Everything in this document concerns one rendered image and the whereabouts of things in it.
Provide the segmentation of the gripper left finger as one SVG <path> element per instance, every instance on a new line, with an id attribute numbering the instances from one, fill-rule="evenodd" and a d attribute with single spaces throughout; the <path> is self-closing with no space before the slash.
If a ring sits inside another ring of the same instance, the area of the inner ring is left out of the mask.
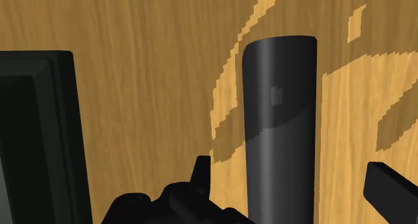
<path id="1" fill-rule="evenodd" d="M 210 166 L 210 156 L 198 156 L 190 181 L 167 185 L 154 201 L 144 193 L 117 197 L 101 224 L 255 224 L 210 200 Z"/>

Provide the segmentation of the dark grey flat remote control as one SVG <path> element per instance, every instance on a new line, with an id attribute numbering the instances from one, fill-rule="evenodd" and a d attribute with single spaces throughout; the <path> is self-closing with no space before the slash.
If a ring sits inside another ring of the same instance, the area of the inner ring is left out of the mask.
<path id="1" fill-rule="evenodd" d="M 249 218 L 314 224 L 317 40 L 283 36 L 242 55 Z"/>

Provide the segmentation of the black framed screen device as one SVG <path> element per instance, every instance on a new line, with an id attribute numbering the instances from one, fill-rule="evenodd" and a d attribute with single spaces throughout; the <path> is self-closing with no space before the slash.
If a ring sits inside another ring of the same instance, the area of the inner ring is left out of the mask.
<path id="1" fill-rule="evenodd" d="M 0 224 L 92 224 L 69 51 L 0 51 Z"/>

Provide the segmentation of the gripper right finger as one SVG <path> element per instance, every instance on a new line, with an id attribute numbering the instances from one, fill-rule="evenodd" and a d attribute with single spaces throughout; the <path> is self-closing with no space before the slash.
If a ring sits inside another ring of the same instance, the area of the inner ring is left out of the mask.
<path id="1" fill-rule="evenodd" d="M 383 162 L 369 162 L 363 195 L 389 224 L 418 224 L 418 186 Z"/>

